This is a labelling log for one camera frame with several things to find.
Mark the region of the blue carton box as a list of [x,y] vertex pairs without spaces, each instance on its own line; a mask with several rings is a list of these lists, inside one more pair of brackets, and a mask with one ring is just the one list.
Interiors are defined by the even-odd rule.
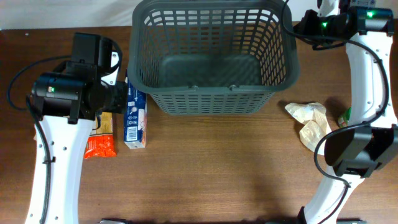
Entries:
[[133,87],[127,74],[125,82],[124,143],[129,149],[142,149],[146,147],[147,95]]

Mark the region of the orange pasta packet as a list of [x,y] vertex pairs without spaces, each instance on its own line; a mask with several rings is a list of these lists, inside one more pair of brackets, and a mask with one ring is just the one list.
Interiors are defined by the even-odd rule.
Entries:
[[95,119],[86,144],[84,159],[91,157],[116,157],[112,113],[104,112]]

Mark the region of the grey plastic shopping basket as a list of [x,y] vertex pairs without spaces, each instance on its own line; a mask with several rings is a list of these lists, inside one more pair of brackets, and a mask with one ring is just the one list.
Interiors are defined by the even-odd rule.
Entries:
[[142,1],[127,74],[165,113],[251,114],[300,73],[283,1]]

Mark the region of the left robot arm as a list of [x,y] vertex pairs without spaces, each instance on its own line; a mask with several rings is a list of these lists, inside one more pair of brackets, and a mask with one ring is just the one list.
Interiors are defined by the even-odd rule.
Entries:
[[97,117],[122,114],[127,84],[110,84],[123,53],[107,37],[77,32],[71,55],[34,82],[25,102],[36,130],[36,159],[26,223],[78,223],[85,148]]

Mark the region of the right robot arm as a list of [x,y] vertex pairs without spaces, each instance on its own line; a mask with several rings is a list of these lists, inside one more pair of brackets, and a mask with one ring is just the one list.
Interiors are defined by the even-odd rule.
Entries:
[[353,190],[397,155],[397,117],[391,100],[389,57],[392,10],[373,1],[319,1],[294,27],[314,50],[345,46],[351,71],[351,112],[346,127],[328,133],[316,149],[327,168],[298,223],[337,223]]

